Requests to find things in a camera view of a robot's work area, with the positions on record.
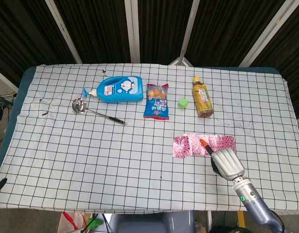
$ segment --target black curtain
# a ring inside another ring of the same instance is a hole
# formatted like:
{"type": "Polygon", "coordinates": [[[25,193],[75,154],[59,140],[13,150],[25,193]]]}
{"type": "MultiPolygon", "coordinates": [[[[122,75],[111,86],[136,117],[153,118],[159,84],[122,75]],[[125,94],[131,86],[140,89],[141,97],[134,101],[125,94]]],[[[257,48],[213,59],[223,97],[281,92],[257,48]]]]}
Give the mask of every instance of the black curtain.
{"type": "Polygon", "coordinates": [[[0,73],[19,86],[40,64],[75,63],[45,1],[0,0],[0,73]]]}
{"type": "Polygon", "coordinates": [[[83,63],[129,63],[124,0],[55,0],[83,63]]]}
{"type": "Polygon", "coordinates": [[[179,57],[192,0],[139,0],[141,63],[170,64],[179,57]]]}
{"type": "Polygon", "coordinates": [[[299,118],[299,6],[255,59],[253,67],[274,67],[287,80],[299,118]]]}
{"type": "Polygon", "coordinates": [[[284,0],[201,0],[185,57],[196,67],[237,67],[284,0]]]}

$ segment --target blue table edge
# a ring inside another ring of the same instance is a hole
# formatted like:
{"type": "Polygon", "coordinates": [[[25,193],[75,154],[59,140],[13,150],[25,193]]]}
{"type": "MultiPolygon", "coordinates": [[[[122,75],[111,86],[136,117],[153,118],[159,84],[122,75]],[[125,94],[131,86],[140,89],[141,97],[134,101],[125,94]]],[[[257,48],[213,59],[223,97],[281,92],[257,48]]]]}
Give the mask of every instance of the blue table edge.
{"type": "MultiPolygon", "coordinates": [[[[280,74],[273,67],[200,67],[200,68],[209,68],[209,69],[220,69],[220,70],[229,70],[229,71],[242,71],[242,72],[255,72],[255,73],[268,73],[268,74],[280,74]]],[[[8,151],[15,126],[17,124],[17,117],[21,112],[24,99],[27,95],[29,85],[31,84],[34,75],[36,72],[36,67],[30,67],[25,70],[21,83],[18,88],[18,94],[13,105],[11,117],[7,126],[7,130],[2,141],[0,148],[0,167],[3,163],[5,155],[8,151]]]]}

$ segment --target floor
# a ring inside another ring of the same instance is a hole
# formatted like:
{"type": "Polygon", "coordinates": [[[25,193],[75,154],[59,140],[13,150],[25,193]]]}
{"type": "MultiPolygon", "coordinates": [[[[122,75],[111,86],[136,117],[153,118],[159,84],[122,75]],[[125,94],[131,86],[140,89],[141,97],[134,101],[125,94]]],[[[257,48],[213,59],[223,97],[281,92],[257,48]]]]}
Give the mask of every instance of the floor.
{"type": "MultiPolygon", "coordinates": [[[[0,80],[0,95],[10,94],[13,91],[0,80]]],[[[8,123],[7,111],[0,121],[0,140],[4,137],[4,130],[8,123]]],[[[204,211],[196,211],[196,221],[207,226],[207,216],[204,211]]],[[[0,232],[17,233],[55,233],[60,213],[42,210],[27,209],[0,209],[0,232]]],[[[213,224],[237,226],[237,213],[224,211],[212,212],[213,224]]],[[[299,215],[282,216],[287,229],[299,233],[299,215]]],[[[269,233],[266,228],[257,226],[248,213],[245,213],[246,227],[254,233],[269,233]]]]}

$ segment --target black strap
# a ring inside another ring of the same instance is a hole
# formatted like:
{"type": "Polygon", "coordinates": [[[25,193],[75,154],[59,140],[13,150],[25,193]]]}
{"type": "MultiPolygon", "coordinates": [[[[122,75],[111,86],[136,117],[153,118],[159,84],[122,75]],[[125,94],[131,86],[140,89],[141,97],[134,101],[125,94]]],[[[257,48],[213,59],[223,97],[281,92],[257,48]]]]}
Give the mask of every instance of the black strap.
{"type": "Polygon", "coordinates": [[[3,178],[1,181],[0,181],[0,190],[2,189],[2,187],[4,187],[5,183],[7,183],[7,178],[3,178]]]}
{"type": "Polygon", "coordinates": [[[219,176],[222,177],[222,175],[221,175],[221,173],[219,172],[219,170],[218,170],[218,168],[217,168],[217,166],[216,166],[216,164],[215,164],[213,158],[211,158],[211,166],[212,166],[213,171],[214,171],[216,174],[218,174],[219,176]]]}

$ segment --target bottle label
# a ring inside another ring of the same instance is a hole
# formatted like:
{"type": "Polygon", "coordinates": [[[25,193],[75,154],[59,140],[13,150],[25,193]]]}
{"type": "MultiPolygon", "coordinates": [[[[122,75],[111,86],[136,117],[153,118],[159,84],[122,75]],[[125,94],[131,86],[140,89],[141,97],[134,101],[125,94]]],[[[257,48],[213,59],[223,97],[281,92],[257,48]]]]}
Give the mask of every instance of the bottle label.
{"type": "Polygon", "coordinates": [[[201,100],[202,100],[203,102],[208,102],[208,101],[209,101],[205,89],[203,89],[203,88],[199,88],[199,95],[200,95],[200,98],[201,98],[201,100]]]}
{"type": "Polygon", "coordinates": [[[112,94],[112,86],[109,85],[109,86],[105,86],[104,87],[104,95],[108,96],[108,95],[111,95],[112,94]]]}
{"type": "Polygon", "coordinates": [[[136,94],[138,92],[138,79],[136,77],[127,77],[113,85],[113,94],[136,94]]]}

